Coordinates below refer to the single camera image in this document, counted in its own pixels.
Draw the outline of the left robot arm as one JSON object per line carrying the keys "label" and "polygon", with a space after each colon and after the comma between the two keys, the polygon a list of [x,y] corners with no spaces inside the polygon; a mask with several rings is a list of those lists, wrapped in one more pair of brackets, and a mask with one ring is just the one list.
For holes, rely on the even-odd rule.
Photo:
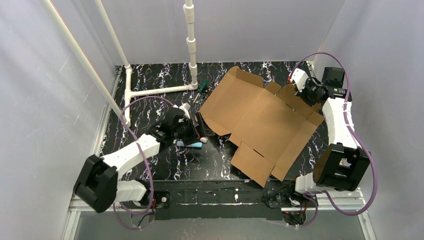
{"label": "left robot arm", "polygon": [[153,185],[141,180],[122,180],[123,175],[174,143],[190,146],[213,135],[200,112],[191,118],[183,107],[173,107],[164,119],[155,122],[129,145],[107,155],[89,156],[76,179],[73,193],[97,213],[123,202],[138,202],[143,207],[152,207]]}

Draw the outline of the brown cardboard box sheet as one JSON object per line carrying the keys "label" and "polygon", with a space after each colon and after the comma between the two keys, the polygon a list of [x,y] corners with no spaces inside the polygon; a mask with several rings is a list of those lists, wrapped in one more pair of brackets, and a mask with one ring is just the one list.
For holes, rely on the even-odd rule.
{"label": "brown cardboard box sheet", "polygon": [[260,186],[283,180],[324,121],[320,106],[296,96],[292,84],[263,84],[232,67],[200,108],[207,126],[237,146],[231,164]]}

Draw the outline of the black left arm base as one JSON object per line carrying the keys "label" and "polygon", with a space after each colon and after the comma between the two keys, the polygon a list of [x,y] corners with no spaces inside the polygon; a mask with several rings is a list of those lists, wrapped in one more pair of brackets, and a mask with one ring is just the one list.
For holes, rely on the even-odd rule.
{"label": "black left arm base", "polygon": [[[139,201],[133,201],[134,205],[145,208],[150,202],[150,185],[144,180],[138,180],[145,188],[146,193],[143,198]],[[170,207],[171,194],[166,190],[154,190],[153,191],[153,200],[152,200],[152,209],[168,209]]]}

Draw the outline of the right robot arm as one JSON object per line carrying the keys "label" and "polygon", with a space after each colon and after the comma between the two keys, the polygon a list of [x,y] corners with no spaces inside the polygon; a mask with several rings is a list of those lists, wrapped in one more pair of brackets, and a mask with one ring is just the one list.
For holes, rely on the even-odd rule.
{"label": "right robot arm", "polygon": [[328,146],[316,161],[311,173],[299,176],[294,191],[299,194],[323,191],[354,191],[362,180],[370,160],[354,138],[350,113],[352,97],[343,87],[345,71],[325,67],[323,80],[295,69],[290,83],[296,95],[309,105],[319,104],[328,131]]}

